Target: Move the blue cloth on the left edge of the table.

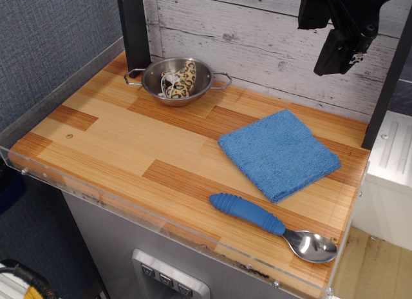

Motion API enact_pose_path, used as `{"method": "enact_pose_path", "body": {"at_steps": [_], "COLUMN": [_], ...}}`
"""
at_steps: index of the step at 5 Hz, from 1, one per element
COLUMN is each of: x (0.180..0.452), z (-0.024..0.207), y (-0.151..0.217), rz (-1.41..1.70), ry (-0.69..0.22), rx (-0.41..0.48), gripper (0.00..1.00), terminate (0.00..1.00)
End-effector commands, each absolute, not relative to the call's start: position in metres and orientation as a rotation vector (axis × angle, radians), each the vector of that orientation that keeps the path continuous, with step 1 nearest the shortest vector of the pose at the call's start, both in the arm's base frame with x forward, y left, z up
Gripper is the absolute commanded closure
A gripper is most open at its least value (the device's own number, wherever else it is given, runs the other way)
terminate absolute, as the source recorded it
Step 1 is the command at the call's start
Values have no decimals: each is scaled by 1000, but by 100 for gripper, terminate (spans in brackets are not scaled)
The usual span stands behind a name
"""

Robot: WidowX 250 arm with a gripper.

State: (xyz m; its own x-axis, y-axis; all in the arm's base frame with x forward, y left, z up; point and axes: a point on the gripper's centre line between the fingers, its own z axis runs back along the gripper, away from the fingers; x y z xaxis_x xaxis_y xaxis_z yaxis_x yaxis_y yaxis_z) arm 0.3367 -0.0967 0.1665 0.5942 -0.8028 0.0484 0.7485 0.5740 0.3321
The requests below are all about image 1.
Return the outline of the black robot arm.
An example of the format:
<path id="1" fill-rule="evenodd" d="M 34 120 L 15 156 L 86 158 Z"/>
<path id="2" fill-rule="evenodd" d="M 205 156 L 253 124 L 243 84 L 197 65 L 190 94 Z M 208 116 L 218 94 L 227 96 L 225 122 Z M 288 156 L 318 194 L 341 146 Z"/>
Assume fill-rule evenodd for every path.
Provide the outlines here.
<path id="1" fill-rule="evenodd" d="M 379 32 L 381 7 L 390 0 L 301 0 L 298 28 L 313 30 L 333 24 L 314 73 L 345 74 L 363 61 Z"/>

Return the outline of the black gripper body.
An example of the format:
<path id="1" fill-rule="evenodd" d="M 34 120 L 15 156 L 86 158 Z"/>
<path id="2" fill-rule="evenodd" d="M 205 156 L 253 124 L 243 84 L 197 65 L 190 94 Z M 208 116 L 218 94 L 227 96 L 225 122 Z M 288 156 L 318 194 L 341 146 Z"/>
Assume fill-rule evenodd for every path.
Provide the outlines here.
<path id="1" fill-rule="evenodd" d="M 372 41 L 377 36 L 377 21 L 361 20 L 357 23 L 342 24 L 332 21 L 330 30 L 314 73 L 322 75 L 345 74 L 352 66 L 364 60 Z"/>

